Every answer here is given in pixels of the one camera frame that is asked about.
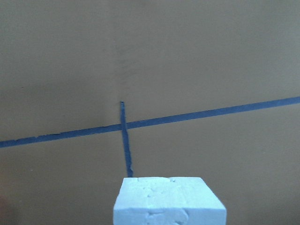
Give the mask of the light blue foam block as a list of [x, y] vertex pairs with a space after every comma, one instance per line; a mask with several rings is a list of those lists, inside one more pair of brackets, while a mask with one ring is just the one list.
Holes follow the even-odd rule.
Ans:
[[124, 178], [115, 225], [224, 225], [225, 206], [198, 177]]

